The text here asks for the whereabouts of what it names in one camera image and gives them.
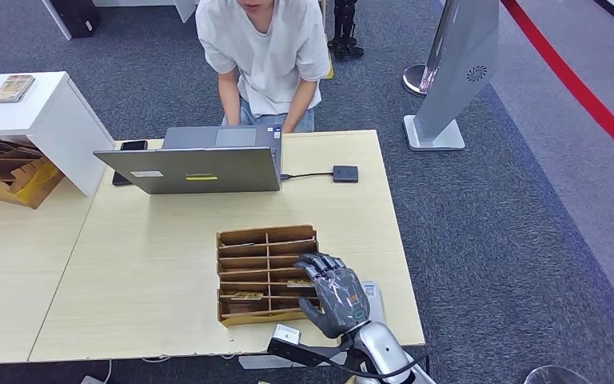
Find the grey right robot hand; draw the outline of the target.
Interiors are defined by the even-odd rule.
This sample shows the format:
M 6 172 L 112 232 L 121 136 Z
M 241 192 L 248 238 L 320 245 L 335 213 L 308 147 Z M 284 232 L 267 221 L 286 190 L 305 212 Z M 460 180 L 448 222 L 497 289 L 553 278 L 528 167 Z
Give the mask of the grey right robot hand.
M 303 269 L 313 283 L 321 308 L 305 297 L 299 297 L 298 305 L 324 336 L 335 339 L 369 321 L 370 305 L 361 281 L 340 258 L 305 253 L 293 266 Z

